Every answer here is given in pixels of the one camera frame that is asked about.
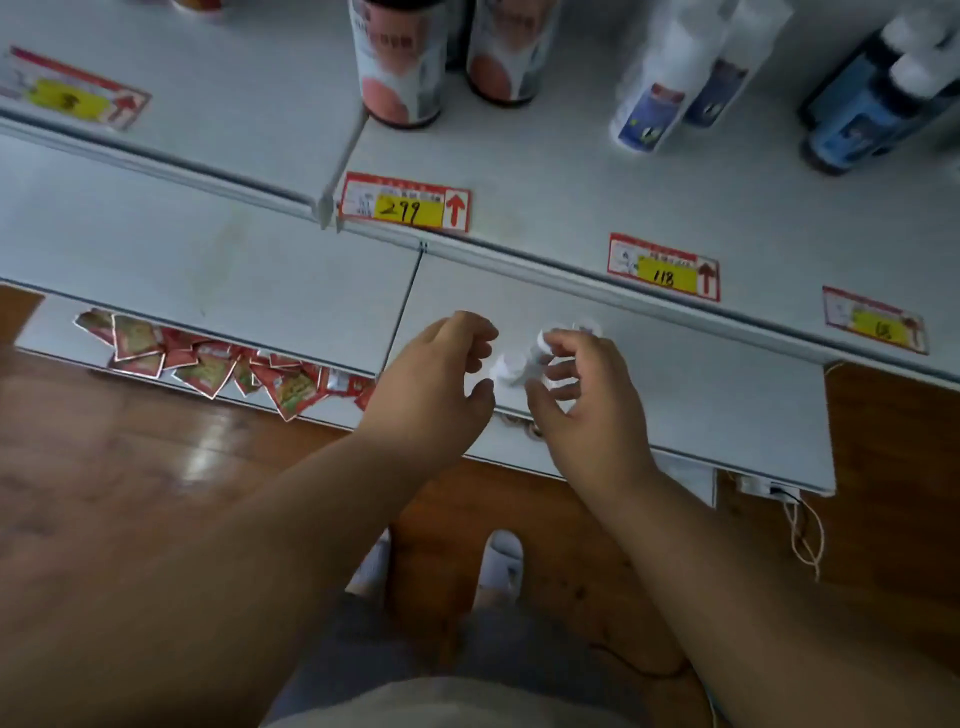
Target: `person's left hand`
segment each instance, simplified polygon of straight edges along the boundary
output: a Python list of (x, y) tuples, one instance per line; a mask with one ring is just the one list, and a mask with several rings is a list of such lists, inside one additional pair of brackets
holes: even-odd
[(498, 335), (487, 319), (457, 311), (427, 327), (380, 376), (357, 427), (360, 437), (430, 478), (453, 465), (493, 414), (493, 382), (464, 396), (464, 374), (474, 374)]

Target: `foot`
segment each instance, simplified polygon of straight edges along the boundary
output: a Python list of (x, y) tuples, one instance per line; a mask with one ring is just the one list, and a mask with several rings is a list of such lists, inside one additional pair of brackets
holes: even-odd
[(347, 591), (383, 606), (387, 596), (387, 573), (390, 570), (390, 529), (377, 539), (363, 563), (353, 573)]
[(473, 609), (516, 604), (523, 583), (523, 544), (511, 531), (494, 531), (487, 539)]

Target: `pile of red packets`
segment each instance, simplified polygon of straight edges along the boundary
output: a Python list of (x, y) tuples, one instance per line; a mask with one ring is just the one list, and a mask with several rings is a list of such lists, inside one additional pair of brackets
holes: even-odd
[(373, 380), (364, 376), (100, 308), (80, 314), (74, 323), (113, 347), (108, 369), (148, 379), (173, 370), (174, 378), (211, 400), (231, 379), (244, 397), (262, 387), (285, 422), (327, 397), (350, 397), (366, 410), (373, 394)]

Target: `leg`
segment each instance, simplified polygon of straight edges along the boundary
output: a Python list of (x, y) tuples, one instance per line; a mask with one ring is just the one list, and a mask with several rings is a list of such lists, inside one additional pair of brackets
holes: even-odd
[[(497, 535), (503, 533), (512, 538)], [(522, 578), (522, 568), (519, 540), (495, 532), (484, 551), (473, 612), (461, 625), (454, 674), (612, 710), (646, 724), (639, 695), (612, 679), (585, 642), (516, 606), (519, 582), (511, 574)]]
[(392, 633), (383, 611), (389, 559), (389, 532), (384, 531), (322, 632), (304, 649), (263, 725), (421, 675), (413, 649)]

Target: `hand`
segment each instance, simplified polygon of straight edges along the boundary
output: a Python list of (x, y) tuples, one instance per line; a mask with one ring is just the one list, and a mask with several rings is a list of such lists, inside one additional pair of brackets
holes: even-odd
[(464, 374), (480, 371), (497, 335), (487, 319), (467, 311), (427, 327), (380, 376), (357, 435), (423, 479), (453, 465), (493, 414), (492, 380), (465, 397)]
[[(543, 338), (557, 356), (575, 357), (547, 367), (547, 378), (580, 381), (548, 390), (531, 379), (530, 412), (554, 463), (587, 505), (616, 503), (625, 488), (657, 471), (627, 363), (610, 339), (580, 331), (550, 331)], [(577, 401), (568, 414), (557, 404), (564, 400)]]

